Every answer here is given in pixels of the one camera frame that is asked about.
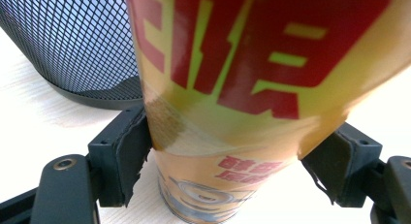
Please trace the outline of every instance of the beverage can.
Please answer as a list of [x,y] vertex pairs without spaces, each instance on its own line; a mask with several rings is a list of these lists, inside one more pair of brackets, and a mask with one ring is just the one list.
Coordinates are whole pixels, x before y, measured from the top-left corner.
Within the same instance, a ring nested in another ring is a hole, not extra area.
[[126,0],[161,194],[233,216],[409,65],[411,0]]

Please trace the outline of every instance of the mesh wastebasket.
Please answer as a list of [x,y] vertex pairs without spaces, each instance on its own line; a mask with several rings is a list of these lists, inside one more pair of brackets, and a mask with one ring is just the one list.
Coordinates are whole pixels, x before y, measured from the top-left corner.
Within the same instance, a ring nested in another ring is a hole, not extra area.
[[66,97],[115,110],[142,100],[125,0],[0,0],[0,26]]

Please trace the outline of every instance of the screw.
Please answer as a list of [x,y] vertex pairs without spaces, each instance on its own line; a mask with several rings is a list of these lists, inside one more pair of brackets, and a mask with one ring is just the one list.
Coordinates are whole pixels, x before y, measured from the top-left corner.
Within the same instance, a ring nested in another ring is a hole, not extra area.
[[77,163],[76,159],[72,159],[72,158],[62,159],[58,161],[57,163],[55,163],[53,168],[57,171],[62,171],[62,170],[66,170],[66,169],[69,169],[75,166],[76,163]]

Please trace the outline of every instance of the white table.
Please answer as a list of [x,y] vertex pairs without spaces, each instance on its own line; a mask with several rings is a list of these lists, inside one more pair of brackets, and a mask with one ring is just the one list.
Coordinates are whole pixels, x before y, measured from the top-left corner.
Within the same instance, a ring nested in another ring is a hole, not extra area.
[[[87,144],[119,111],[90,108],[55,92],[0,29],[0,202],[38,186],[43,166],[87,153]],[[384,145],[382,160],[411,156],[411,70],[374,92],[349,123]],[[128,208],[100,208],[103,223],[183,223],[163,204],[152,155]],[[273,176],[227,223],[370,223],[364,208],[331,206],[300,163]]]

